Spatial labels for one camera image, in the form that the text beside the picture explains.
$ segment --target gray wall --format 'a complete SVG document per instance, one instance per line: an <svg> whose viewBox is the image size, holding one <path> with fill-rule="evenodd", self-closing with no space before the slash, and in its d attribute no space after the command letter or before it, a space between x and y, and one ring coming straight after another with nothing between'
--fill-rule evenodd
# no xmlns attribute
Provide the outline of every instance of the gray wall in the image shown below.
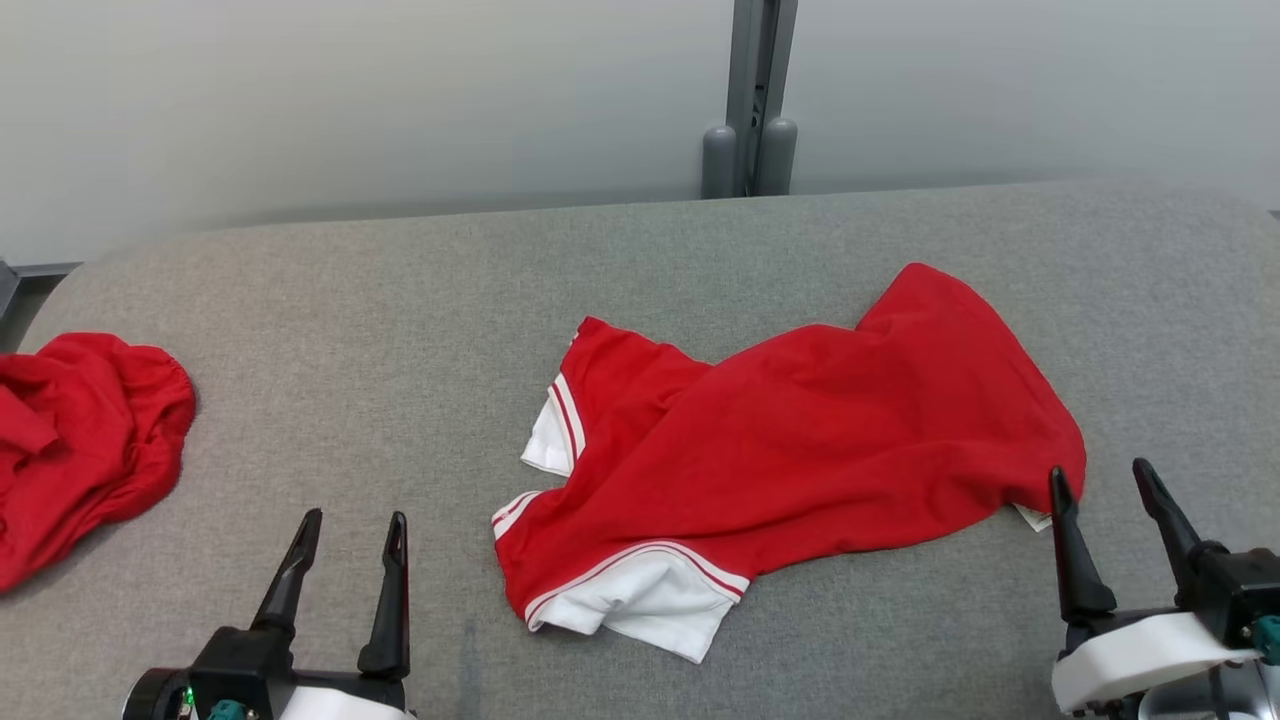
<svg viewBox="0 0 1280 720"><path fill-rule="evenodd" d="M792 192L1144 174L1280 209L1275 0L800 0Z"/></svg>
<svg viewBox="0 0 1280 720"><path fill-rule="evenodd" d="M731 0L0 0L0 255L696 197L731 28Z"/></svg>

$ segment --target white stripe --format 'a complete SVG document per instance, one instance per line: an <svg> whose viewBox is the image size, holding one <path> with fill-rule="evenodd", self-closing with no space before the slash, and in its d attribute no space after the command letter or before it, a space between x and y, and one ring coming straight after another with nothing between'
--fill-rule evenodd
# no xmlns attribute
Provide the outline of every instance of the white stripe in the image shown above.
<svg viewBox="0 0 1280 720"><path fill-rule="evenodd" d="M573 471L573 459L570 457L567 437L561 420L559 404L548 392L538 419L529 432L529 442L520 454L521 462L563 478Z"/></svg>
<svg viewBox="0 0 1280 720"><path fill-rule="evenodd" d="M520 519L520 515L525 512L525 509L529 507L529 505L532 503L534 498L538 497L539 495L541 495L541 491L526 492L525 495L521 496L516 506L511 509L508 514L502 518L502 520L498 520L498 524L493 527L494 542L498 542L498 538L507 534L507 530L509 530L511 527L516 524L516 520Z"/></svg>
<svg viewBox="0 0 1280 720"><path fill-rule="evenodd" d="M559 428L561 441L564 443L564 459L568 460L568 475L573 474L573 465L577 465L576 457L573 457L573 441L568 437L568 419L564 418L564 411L561 410L561 396L556 392L556 380L547 386L547 396L552 400L552 413L556 415L556 427ZM564 407L568 407L566 398Z"/></svg>
<svg viewBox="0 0 1280 720"><path fill-rule="evenodd" d="M582 584L588 579L594 578L596 574L604 571L611 565L614 565L617 562L621 562L621 561L627 560L627 559L630 559L632 556L641 555L641 553L645 553L645 552L666 552L666 553L669 553L669 555L675 555L676 557L684 560L685 562L689 562L690 559L692 559L692 560L696 561L694 564L696 570L699 570L703 574L714 577L717 580L721 580L726 585L730 585L731 588L737 589L740 593L745 593L748 585L751 584L751 582L748 580L746 578L744 578L741 575L735 575L733 573L730 573L727 570L722 570L722 569L717 568L714 564L712 564L709 560L707 560L701 555L694 552L692 550L690 550L690 548L687 548L687 547L685 547L685 546L682 546L680 543L668 542L668 541L646 542L646 543L634 544L634 546L631 546L631 547L628 547L628 548L626 548L626 550L623 550L621 552L616 552L612 556L607 557L605 560L600 561L595 568L591 568L590 570L588 570L586 573L582 573L577 578L573 578L572 580L564 583L563 585L561 585L561 587L558 587L558 588L556 588L556 589L553 589L550 592L544 592L543 594L535 597L532 601L529 602L529 605L525 606L525 623L529 624L529 625L534 624L535 618L532 618L531 615L532 615L535 607L538 607L539 605L543 605L543 601L550 600L552 597L554 597L554 596L557 596L557 594L559 594L559 593L562 593L562 592L564 592L567 589L571 589L571 588L573 588L576 585ZM716 592L723 594L724 597L732 600L733 602L737 602L740 600L739 596L731 593L730 591L724 589L723 587L718 585L717 583L708 582L707 584L708 584L708 587L710 587Z"/></svg>
<svg viewBox="0 0 1280 720"><path fill-rule="evenodd" d="M577 446L577 455L581 456L582 451L586 450L586 433L582 432L582 419L577 416L577 405L573 402L573 393L568 391L568 380L564 379L563 373L556 375L556 387L559 388L561 400L564 401L564 411L568 414L568 427L573 432L573 439L577 441L575 443Z"/></svg>
<svg viewBox="0 0 1280 720"><path fill-rule="evenodd" d="M521 500L525 500L526 497L529 497L530 495L534 495L535 492L538 492L538 491L531 489L529 492L522 492L522 493L517 495L516 500L512 500L507 505L503 505L502 507L499 507L498 511L493 514L493 518L489 518L489 523L490 524L497 523L499 516L502 516L502 515L504 515L507 512L511 512L516 507L516 505L520 503Z"/></svg>

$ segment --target gray table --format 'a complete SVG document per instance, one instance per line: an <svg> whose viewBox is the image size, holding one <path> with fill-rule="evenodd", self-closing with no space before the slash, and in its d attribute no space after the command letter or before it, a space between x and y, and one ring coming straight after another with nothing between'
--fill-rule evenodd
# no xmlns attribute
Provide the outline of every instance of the gray table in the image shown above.
<svg viewBox="0 0 1280 720"><path fill-rule="evenodd" d="M319 505L298 665L355 666L401 509L422 717L1055 716L1052 542L1012 510L762 578L701 666L608 632L527 633L489 515L556 480L517 461L545 383L585 314L718 360L852 324L904 264L933 264L1075 414L1082 525L1120 602L1164 603L1134 455L1203 534L1280 546L1277 231L1211 195L1043 183L261 227L88 264L24 348L76 329L159 345L200 414L168 500L0 598L4 715L114 716L146 667L252 618Z"/></svg>

